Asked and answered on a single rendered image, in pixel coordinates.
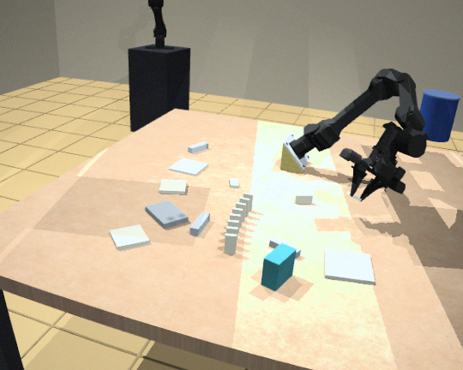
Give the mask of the teal rectangular block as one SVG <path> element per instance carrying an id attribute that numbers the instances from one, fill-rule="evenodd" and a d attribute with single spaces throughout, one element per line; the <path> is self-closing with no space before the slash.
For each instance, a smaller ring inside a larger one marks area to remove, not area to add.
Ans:
<path id="1" fill-rule="evenodd" d="M 296 249 L 281 243 L 273 252 L 264 257 L 261 285 L 276 291 L 293 273 Z"/>

